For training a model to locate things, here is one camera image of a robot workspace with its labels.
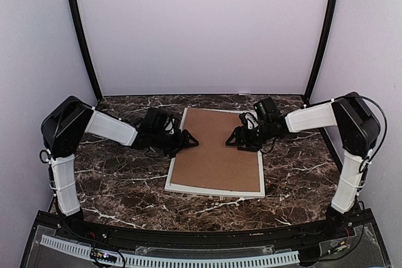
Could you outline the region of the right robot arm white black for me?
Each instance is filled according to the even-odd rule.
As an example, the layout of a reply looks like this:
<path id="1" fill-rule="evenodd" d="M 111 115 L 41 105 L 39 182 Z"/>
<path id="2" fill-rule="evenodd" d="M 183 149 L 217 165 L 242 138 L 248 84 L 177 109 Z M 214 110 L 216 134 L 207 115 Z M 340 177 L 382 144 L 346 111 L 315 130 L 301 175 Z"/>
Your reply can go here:
<path id="1" fill-rule="evenodd" d="M 330 208 L 345 214 L 354 206 L 358 193 L 364 187 L 368 166 L 383 146 L 388 133 L 388 121 L 380 122 L 369 104 L 377 103 L 351 92 L 283 114 L 274 100 L 266 97 L 253 105 L 254 114 L 239 114 L 241 125 L 233 130 L 225 144 L 240 151 L 258 152 L 268 141 L 291 133 L 336 127 L 344 160 Z"/>

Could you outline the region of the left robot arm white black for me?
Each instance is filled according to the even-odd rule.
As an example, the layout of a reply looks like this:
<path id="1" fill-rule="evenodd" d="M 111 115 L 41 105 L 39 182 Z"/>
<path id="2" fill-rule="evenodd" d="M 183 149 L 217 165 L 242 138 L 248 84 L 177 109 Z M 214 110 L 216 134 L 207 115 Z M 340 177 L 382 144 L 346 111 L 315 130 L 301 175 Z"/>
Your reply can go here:
<path id="1" fill-rule="evenodd" d="M 199 142 L 172 114 L 159 108 L 149 108 L 144 117 L 133 123 L 114 117 L 75 96 L 67 97 L 41 123 L 44 148 L 40 161 L 49 166 L 50 187 L 57 200 L 56 208 L 68 217 L 64 230 L 75 240 L 88 236 L 88 225 L 78 217 L 81 210 L 76 188 L 76 151 L 84 145 L 112 141 L 124 147 L 144 151 L 147 155 L 155 151 L 156 156 L 174 158 L 180 151 L 197 147 Z"/>

